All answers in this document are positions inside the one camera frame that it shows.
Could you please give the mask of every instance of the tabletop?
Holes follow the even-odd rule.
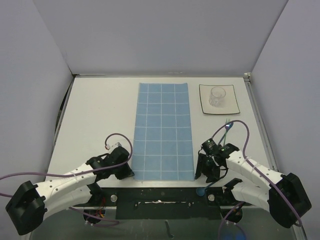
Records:
[[[104,154],[105,138],[112,133],[122,133],[131,141],[134,138],[139,83],[188,84],[194,169],[197,167],[198,150],[224,123],[226,118],[242,120],[250,129],[246,154],[258,163],[269,167],[262,136],[254,110],[241,77],[81,77],[77,76],[67,101],[60,130],[57,135],[48,173],[64,174],[91,157]],[[233,85],[240,113],[232,115],[204,114],[200,102],[199,85]],[[221,131],[215,141],[224,134]],[[246,129],[235,123],[228,132],[227,143],[242,149],[247,136]],[[109,144],[120,142],[129,151],[129,144],[120,136],[110,138]],[[213,187],[221,187],[240,174],[229,171],[227,176]],[[109,188],[151,187],[203,187],[206,177],[195,181],[136,181],[133,177],[117,180],[114,176],[98,182]]]

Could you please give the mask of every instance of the white plate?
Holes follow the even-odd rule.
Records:
[[[223,88],[226,93],[218,106],[212,106],[209,103],[211,89],[214,87]],[[199,85],[199,92],[202,112],[204,114],[227,115],[240,113],[233,85]]]

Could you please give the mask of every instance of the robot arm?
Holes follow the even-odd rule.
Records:
[[[213,166],[214,170],[217,169],[217,166],[223,166],[241,174],[255,185],[245,184],[238,178],[227,183],[223,187],[223,195],[224,198],[231,198],[231,202],[247,202],[258,206],[270,212],[271,216],[285,228],[290,228],[297,221],[297,217],[288,204],[276,189],[256,171],[258,169],[283,193],[299,217],[303,216],[311,208],[311,203],[300,179],[293,173],[284,175],[258,164],[253,159],[249,159],[251,164],[254,165],[252,167],[244,159],[243,152],[230,143],[222,147],[221,145],[216,145],[210,138],[202,144],[202,148],[206,156],[200,160],[201,167],[198,168],[197,166],[198,175],[199,171],[210,172],[208,171],[208,166]]]
[[[119,180],[134,176],[128,163],[115,168],[97,170],[119,165],[128,160],[129,153],[120,143],[108,153],[90,158],[86,163],[65,175],[37,184],[27,181],[20,185],[5,207],[19,235],[36,229],[45,218],[68,207],[84,204],[102,193],[97,182],[114,174]]]

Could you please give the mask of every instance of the blue placemat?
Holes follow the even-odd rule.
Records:
[[[195,179],[186,83],[140,83],[132,170],[139,181]]]

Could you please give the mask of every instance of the silver bolt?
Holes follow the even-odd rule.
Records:
[[[111,202],[115,203],[118,200],[117,195],[111,195],[110,200]]]
[[[210,202],[213,202],[213,201],[215,200],[215,195],[210,194],[210,195],[208,196],[208,199],[209,199]]]

